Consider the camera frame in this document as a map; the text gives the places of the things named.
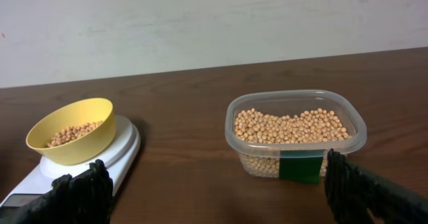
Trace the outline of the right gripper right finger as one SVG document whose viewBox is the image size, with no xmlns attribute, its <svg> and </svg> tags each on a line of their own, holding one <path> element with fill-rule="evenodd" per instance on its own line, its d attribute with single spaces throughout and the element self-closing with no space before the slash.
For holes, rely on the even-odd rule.
<svg viewBox="0 0 428 224">
<path fill-rule="evenodd" d="M 427 223 L 427 198 L 346 159 L 331 149 L 324 179 L 337 223 Z"/>
</svg>

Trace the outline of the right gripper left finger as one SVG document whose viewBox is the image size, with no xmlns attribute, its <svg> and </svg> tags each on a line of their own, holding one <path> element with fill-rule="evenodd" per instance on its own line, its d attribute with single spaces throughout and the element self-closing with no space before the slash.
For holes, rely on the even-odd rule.
<svg viewBox="0 0 428 224">
<path fill-rule="evenodd" d="M 109 224 L 113 181 L 100 159 L 76 177 L 63 175 L 52 190 L 1 218 L 9 224 Z"/>
</svg>

